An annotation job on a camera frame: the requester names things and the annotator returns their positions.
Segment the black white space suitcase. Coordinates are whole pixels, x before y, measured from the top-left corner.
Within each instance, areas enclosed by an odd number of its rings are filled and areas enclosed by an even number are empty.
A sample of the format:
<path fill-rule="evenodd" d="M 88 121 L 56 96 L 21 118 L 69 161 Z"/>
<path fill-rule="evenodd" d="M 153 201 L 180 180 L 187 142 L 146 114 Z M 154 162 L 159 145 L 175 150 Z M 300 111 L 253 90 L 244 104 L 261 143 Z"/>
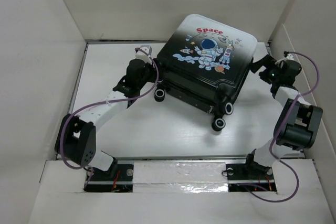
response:
<path fill-rule="evenodd" d="M 199 14 L 184 18 L 156 57 L 160 72 L 154 99 L 167 94 L 208 114 L 221 131 L 225 115 L 249 73 L 257 48 L 255 36 Z"/>

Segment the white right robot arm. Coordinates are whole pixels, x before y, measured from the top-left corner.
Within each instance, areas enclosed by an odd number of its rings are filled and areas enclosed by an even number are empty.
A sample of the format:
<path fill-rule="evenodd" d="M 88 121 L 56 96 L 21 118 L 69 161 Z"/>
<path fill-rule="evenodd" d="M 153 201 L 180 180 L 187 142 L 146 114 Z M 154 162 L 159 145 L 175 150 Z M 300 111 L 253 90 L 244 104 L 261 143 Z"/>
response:
<path fill-rule="evenodd" d="M 302 66 L 294 60 L 291 52 L 286 51 L 280 60 L 266 55 L 254 62 L 250 70 L 271 85 L 272 97 L 282 106 L 272 138 L 248 154 L 242 166 L 246 177 L 255 178 L 260 173 L 267 173 L 275 161 L 291 151 L 299 152 L 312 147 L 323 109 L 307 102 L 305 94 L 294 86 Z"/>

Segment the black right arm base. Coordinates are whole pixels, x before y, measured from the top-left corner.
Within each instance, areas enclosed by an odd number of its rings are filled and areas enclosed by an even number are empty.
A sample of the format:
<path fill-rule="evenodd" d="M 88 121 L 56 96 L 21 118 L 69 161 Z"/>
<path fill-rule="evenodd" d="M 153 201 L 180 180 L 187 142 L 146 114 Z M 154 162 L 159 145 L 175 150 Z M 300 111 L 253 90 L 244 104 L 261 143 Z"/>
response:
<path fill-rule="evenodd" d="M 244 161 L 226 163 L 222 176 L 228 181 L 229 192 L 277 191 L 272 168 L 254 162 L 250 154 Z"/>

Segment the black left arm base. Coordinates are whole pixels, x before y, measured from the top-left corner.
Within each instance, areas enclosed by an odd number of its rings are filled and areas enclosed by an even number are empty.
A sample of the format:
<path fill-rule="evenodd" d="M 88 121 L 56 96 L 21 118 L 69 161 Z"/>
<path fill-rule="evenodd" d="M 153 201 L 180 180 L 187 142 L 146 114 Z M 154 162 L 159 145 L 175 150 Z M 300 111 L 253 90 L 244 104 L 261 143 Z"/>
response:
<path fill-rule="evenodd" d="M 90 177 L 87 172 L 84 191 L 88 193 L 131 193 L 133 192 L 134 164 L 117 164 L 111 173 L 94 169 Z"/>

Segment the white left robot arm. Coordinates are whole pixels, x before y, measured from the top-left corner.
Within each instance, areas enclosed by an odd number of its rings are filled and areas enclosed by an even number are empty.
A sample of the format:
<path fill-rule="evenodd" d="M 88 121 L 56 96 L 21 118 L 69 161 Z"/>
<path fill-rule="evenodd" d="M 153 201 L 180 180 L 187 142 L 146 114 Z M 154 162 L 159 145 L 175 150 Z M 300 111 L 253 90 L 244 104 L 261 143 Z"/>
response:
<path fill-rule="evenodd" d="M 148 82 L 156 85 L 159 80 L 158 64 L 151 56 L 131 60 L 129 68 L 130 71 L 104 100 L 64 116 L 55 151 L 68 168 L 98 170 L 105 180 L 112 180 L 117 175 L 116 158 L 97 149 L 96 134 L 114 116 L 147 96 L 154 89 L 151 86 L 146 92 L 141 91 Z"/>

